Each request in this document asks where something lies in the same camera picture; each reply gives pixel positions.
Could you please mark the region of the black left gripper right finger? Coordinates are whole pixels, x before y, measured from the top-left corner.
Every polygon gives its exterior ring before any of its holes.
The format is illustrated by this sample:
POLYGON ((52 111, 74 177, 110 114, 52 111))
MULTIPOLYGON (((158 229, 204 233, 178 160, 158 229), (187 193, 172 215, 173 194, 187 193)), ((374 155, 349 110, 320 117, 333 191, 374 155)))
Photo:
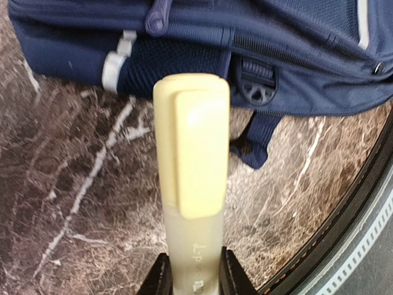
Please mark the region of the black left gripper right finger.
POLYGON ((258 295, 234 252, 222 247, 219 267, 219 294, 258 295))

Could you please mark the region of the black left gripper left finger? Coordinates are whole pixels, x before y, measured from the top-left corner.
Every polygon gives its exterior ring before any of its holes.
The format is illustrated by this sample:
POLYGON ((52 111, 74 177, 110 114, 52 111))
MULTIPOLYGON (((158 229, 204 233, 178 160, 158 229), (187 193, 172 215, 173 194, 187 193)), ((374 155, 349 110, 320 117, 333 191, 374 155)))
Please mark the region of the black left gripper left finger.
POLYGON ((169 256, 160 253, 149 270, 137 295, 172 295, 173 276, 169 256))

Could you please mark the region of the yellow highlighter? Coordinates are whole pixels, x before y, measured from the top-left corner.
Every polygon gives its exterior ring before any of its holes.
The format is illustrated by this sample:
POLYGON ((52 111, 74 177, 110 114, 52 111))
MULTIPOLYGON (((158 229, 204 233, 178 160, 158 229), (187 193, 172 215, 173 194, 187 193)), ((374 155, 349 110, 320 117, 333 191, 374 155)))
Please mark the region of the yellow highlighter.
POLYGON ((153 89, 155 139, 174 294, 217 294, 227 191, 230 89, 174 74, 153 89))

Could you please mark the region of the navy blue student backpack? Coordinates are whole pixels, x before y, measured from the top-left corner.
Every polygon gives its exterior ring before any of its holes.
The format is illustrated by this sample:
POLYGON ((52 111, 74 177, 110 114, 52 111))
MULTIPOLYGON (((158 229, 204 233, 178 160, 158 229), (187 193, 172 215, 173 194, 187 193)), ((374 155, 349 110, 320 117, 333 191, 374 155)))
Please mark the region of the navy blue student backpack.
POLYGON ((150 97, 179 73, 229 81, 260 168, 282 116, 348 116, 392 96, 391 1, 9 1, 37 74, 150 97))

